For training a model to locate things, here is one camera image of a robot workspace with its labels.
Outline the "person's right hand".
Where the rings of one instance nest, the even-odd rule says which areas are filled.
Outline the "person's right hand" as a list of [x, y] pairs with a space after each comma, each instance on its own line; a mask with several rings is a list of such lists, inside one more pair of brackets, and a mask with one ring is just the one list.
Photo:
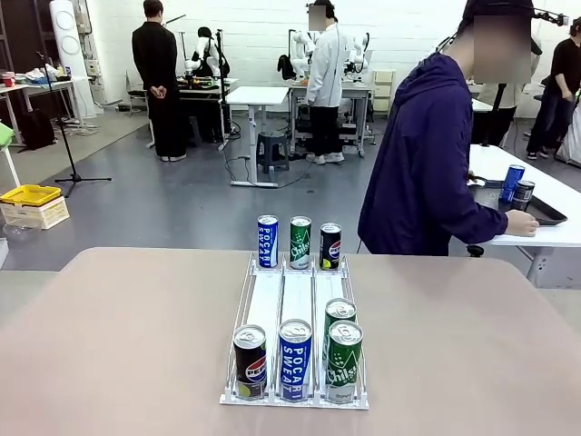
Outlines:
[[519, 237], [533, 237], [536, 234], [539, 222], [533, 215], [519, 210], [509, 210], [506, 217], [505, 234]]

